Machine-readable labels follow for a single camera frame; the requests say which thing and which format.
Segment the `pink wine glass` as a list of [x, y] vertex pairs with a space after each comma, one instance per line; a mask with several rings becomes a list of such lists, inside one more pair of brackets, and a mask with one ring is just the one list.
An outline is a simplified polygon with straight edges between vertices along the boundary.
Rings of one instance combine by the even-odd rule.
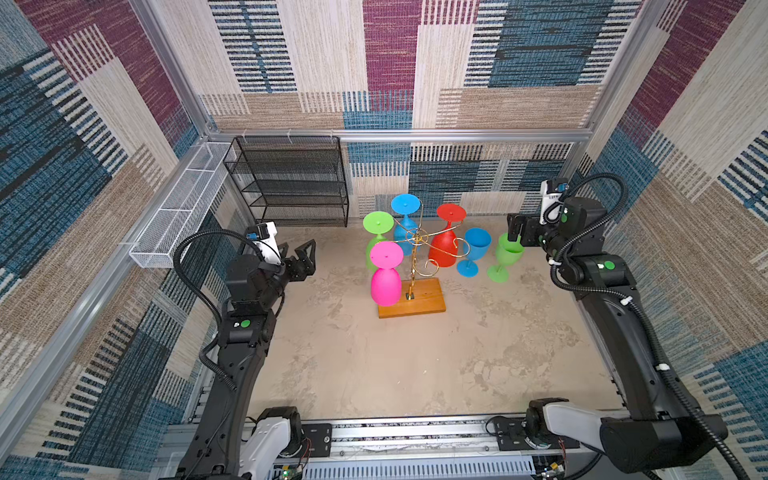
[[370, 252], [376, 267], [371, 279], [371, 298], [380, 307], [395, 305], [401, 295], [402, 281], [397, 268], [404, 260], [402, 249], [391, 241], [377, 243]]

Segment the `green wine glass back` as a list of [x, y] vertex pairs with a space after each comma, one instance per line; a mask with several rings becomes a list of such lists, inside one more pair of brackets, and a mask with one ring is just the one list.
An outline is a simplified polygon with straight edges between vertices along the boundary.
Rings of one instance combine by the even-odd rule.
[[394, 218], [391, 214], [384, 211], [374, 211], [367, 214], [363, 219], [364, 229], [373, 235], [366, 247], [366, 266], [370, 272], [375, 272], [377, 267], [371, 260], [372, 249], [381, 242], [386, 241], [385, 234], [394, 227]]

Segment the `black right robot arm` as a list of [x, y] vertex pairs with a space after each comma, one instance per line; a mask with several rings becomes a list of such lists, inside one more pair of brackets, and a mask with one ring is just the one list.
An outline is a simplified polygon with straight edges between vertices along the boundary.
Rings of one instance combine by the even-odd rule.
[[540, 247], [553, 284], [571, 292], [586, 312], [626, 413], [616, 416], [561, 397], [530, 401], [523, 419], [496, 416], [488, 432], [502, 450], [516, 440], [530, 449], [563, 450], [567, 440], [593, 451], [579, 478], [601, 459], [624, 473], [655, 478], [661, 469], [690, 466], [717, 450], [734, 475], [748, 473], [727, 446], [721, 416], [700, 407], [677, 375], [645, 313], [627, 262], [604, 248], [605, 227], [626, 205], [624, 179], [598, 173], [571, 184], [541, 184], [537, 215], [510, 214], [504, 247]]

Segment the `light blue wine glass front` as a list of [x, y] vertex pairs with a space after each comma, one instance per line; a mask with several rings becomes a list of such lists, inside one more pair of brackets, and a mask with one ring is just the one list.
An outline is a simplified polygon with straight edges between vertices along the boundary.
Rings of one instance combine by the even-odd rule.
[[457, 264], [457, 272], [467, 278], [479, 272], [477, 261], [484, 257], [491, 243], [490, 233], [482, 228], [471, 228], [464, 236], [464, 258]]

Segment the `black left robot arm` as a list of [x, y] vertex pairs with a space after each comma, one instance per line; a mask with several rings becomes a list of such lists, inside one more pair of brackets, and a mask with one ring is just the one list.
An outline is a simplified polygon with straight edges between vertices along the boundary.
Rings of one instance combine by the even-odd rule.
[[177, 466], [177, 479], [267, 479], [274, 463], [303, 456], [309, 441], [301, 417], [292, 406], [269, 409], [256, 422], [250, 437], [243, 436], [253, 388], [270, 350], [277, 317], [291, 282], [301, 282], [316, 271], [316, 242], [309, 240], [288, 255], [286, 244], [273, 248], [275, 262], [254, 241], [231, 230], [224, 236], [247, 247], [228, 266], [228, 300], [216, 306], [186, 274], [182, 258], [192, 244], [211, 236], [197, 232], [182, 240], [173, 254], [173, 270], [184, 285], [213, 313], [214, 338], [199, 352], [201, 363], [214, 375], [200, 422]]

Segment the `green wine glass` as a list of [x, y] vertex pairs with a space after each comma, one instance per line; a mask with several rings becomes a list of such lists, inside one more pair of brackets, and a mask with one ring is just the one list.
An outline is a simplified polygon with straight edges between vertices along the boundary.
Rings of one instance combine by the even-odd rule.
[[496, 264], [487, 270], [489, 279], [496, 283], [507, 282], [509, 278], [507, 268], [517, 263], [524, 252], [525, 248], [518, 239], [510, 240], [507, 233], [502, 234], [495, 250]]
[[394, 227], [394, 218], [391, 214], [384, 211], [374, 211], [367, 214], [363, 219], [364, 229], [373, 235], [366, 247], [366, 266], [370, 272], [375, 272], [377, 267], [371, 260], [372, 249], [381, 242], [386, 241], [385, 234]]

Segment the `green wine glass front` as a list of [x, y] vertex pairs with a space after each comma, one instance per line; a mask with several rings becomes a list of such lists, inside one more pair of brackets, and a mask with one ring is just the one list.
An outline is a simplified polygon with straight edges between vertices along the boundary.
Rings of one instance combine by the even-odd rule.
[[496, 283], [507, 282], [509, 278], [507, 268], [517, 263], [524, 252], [525, 248], [518, 239], [510, 240], [507, 233], [502, 234], [495, 250], [496, 264], [487, 270], [489, 279]]

